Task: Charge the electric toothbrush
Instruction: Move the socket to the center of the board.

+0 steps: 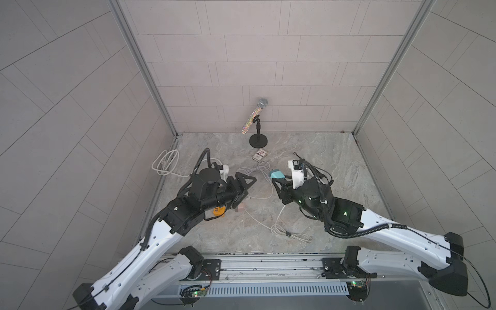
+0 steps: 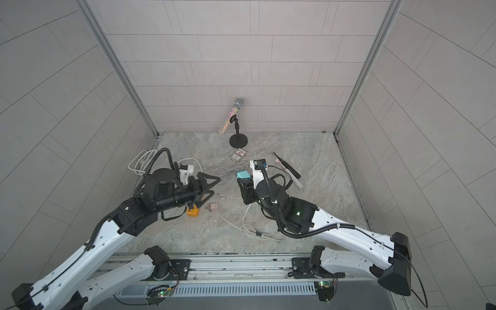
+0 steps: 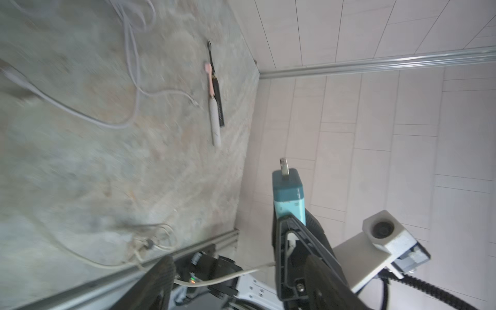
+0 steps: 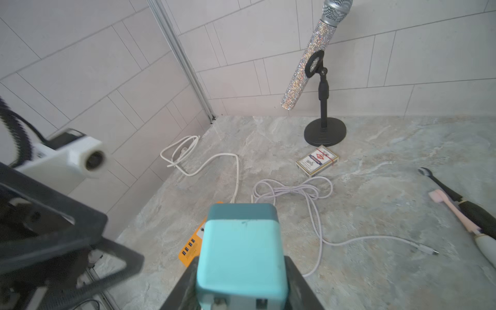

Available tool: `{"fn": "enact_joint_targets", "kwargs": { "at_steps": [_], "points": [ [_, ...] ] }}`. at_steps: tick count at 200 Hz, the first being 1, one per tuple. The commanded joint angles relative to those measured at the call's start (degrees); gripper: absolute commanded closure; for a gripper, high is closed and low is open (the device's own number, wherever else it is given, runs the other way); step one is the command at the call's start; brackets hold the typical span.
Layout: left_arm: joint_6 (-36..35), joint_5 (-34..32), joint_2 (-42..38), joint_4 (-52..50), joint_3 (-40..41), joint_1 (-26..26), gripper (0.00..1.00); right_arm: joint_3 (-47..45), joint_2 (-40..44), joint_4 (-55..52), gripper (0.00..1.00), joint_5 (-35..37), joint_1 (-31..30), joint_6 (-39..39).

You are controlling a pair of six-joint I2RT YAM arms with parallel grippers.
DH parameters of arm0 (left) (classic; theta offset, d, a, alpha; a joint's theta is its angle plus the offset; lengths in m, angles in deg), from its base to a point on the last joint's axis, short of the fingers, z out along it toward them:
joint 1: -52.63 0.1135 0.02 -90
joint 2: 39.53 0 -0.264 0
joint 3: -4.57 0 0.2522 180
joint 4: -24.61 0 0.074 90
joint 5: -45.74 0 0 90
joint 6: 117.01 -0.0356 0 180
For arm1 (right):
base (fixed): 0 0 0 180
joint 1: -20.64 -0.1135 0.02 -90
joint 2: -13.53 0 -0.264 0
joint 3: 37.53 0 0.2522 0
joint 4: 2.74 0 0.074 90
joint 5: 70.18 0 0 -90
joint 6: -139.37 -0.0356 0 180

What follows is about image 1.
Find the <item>teal charger adapter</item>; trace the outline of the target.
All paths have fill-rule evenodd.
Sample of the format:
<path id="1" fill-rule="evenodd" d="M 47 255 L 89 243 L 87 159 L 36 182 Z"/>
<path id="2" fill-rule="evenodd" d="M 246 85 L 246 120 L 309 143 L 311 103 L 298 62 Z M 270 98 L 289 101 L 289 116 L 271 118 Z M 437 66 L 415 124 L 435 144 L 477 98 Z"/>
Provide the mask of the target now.
<path id="1" fill-rule="evenodd" d="M 285 174 L 278 169 L 271 171 L 269 176 L 271 179 L 285 179 Z"/>

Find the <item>orange power strip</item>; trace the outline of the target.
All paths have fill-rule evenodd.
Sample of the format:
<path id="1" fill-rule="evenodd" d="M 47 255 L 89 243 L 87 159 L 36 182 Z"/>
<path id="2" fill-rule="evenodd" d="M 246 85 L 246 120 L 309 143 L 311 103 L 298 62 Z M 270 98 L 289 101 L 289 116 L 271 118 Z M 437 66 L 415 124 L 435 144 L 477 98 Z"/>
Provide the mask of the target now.
<path id="1" fill-rule="evenodd" d="M 216 217 L 223 216 L 226 213 L 226 206 L 216 207 L 213 209 L 213 215 Z"/>

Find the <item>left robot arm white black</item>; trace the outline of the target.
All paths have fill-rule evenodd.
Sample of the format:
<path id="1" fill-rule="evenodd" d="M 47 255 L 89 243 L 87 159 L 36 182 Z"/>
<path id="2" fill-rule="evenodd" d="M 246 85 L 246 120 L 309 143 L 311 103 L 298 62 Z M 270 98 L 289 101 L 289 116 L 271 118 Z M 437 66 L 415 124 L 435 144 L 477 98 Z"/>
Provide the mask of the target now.
<path id="1" fill-rule="evenodd" d="M 188 246 L 168 262 L 161 257 L 216 207 L 235 209 L 257 179 L 242 173 L 222 178 L 204 149 L 175 199 L 154 215 L 144 237 L 126 257 L 93 284 L 74 292 L 75 309 L 140 309 L 167 286 L 202 272 L 204 257 Z"/>

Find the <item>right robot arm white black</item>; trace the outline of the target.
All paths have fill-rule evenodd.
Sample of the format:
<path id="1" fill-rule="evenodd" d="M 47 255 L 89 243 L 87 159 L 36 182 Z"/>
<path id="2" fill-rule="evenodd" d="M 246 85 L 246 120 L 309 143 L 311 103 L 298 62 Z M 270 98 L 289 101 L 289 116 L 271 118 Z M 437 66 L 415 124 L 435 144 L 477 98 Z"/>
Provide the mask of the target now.
<path id="1" fill-rule="evenodd" d="M 404 271 L 435 289 L 458 297 L 468 293 L 467 267 L 462 236 L 449 232 L 430 234 L 385 218 L 363 205 L 332 193 L 332 175 L 305 159 L 291 160 L 291 175 L 279 170 L 270 174 L 271 183 L 284 205 L 296 203 L 301 213 L 322 222 L 329 235 L 349 240 L 370 238 L 406 254 L 400 263 L 391 253 L 371 257 L 359 246 L 349 246 L 342 260 L 343 272 L 355 278 L 374 276 L 380 270 Z"/>

